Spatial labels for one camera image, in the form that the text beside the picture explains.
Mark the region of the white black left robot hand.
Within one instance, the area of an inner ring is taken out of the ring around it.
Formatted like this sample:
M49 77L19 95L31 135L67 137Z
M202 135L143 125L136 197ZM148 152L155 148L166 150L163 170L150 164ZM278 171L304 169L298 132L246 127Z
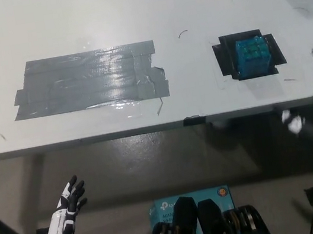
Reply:
M81 208L86 204L85 182L78 181L74 175L66 183L55 212L53 212L48 234L75 234L76 218Z

